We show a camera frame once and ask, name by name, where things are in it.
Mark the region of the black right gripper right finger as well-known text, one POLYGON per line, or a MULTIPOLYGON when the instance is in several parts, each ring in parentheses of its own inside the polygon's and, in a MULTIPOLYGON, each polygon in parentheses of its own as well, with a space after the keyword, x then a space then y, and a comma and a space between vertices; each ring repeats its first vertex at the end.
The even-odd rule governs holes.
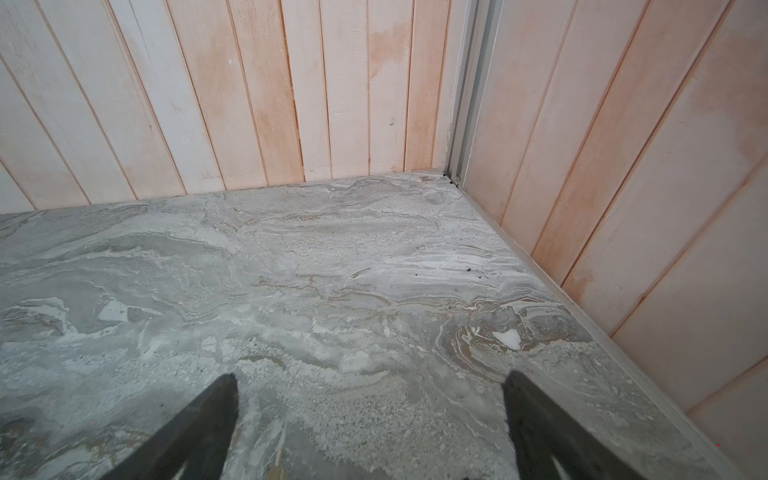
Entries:
POLYGON ((523 372, 501 384, 521 479, 640 479, 523 372))

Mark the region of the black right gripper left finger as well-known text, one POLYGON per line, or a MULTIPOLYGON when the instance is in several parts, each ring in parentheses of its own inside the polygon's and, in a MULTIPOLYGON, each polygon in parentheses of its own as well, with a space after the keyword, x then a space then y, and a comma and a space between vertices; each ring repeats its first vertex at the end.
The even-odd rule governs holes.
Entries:
POLYGON ((218 377, 105 479, 219 479, 239 413, 238 383, 218 377))

